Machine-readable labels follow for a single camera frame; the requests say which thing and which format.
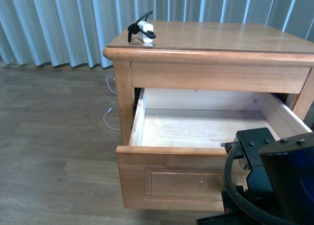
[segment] drawer front recessed panel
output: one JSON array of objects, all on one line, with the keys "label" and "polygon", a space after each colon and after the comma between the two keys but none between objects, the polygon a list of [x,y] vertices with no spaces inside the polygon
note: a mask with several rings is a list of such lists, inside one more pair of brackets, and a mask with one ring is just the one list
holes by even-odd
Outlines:
[{"label": "drawer front recessed panel", "polygon": [[[245,178],[246,175],[233,175],[234,183],[244,186]],[[147,199],[222,201],[224,187],[222,174],[182,169],[145,170]]]}]

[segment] white cable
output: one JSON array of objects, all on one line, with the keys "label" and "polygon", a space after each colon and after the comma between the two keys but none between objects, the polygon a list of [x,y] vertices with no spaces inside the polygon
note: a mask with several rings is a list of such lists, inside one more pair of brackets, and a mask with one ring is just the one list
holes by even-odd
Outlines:
[{"label": "white cable", "polygon": [[111,78],[111,79],[113,79],[114,81],[116,81],[116,79],[113,78],[113,77],[111,77],[111,76],[107,76],[107,77],[106,77],[106,82],[107,82],[108,89],[109,89],[111,92],[113,92],[115,95],[117,95],[117,93],[114,92],[114,91],[110,88],[109,83],[108,83],[108,78]]},{"label": "white cable", "polygon": [[108,111],[107,111],[107,113],[104,115],[104,117],[103,117],[103,120],[104,120],[104,123],[108,126],[108,128],[110,128],[110,129],[112,129],[112,130],[118,130],[118,131],[121,131],[120,129],[118,129],[118,128],[112,128],[112,127],[110,127],[109,125],[108,125],[108,123],[106,122],[106,120],[105,120],[105,118],[106,118],[106,115],[110,112],[112,110],[112,108],[110,108]]}]

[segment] drawer front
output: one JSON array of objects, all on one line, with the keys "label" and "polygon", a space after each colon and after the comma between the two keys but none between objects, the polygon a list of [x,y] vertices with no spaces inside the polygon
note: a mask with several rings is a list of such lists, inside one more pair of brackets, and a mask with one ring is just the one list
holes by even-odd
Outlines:
[{"label": "drawer front", "polygon": [[[225,154],[220,150],[118,147],[125,208],[222,212]],[[235,161],[235,183],[245,187],[247,173]]]},{"label": "drawer front", "polygon": [[[245,185],[243,175],[233,175],[235,184]],[[210,171],[145,169],[145,198],[156,200],[221,201],[223,175]]]}]

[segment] nightstand top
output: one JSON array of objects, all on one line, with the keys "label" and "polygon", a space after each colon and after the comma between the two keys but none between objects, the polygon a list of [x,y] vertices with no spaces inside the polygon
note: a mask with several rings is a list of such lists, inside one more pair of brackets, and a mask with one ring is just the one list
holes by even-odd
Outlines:
[{"label": "nightstand top", "polygon": [[108,48],[314,54],[314,43],[259,24],[149,21],[157,38],[144,44],[125,29]]}]

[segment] open drawer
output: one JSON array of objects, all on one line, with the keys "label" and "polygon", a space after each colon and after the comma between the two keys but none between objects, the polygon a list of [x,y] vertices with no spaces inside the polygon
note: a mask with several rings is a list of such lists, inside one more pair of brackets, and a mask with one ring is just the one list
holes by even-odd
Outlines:
[{"label": "open drawer", "polygon": [[[129,146],[117,148],[125,208],[223,211],[226,152],[239,130],[276,140],[311,130],[270,93],[142,89]],[[233,182],[248,171],[233,166]]]}]

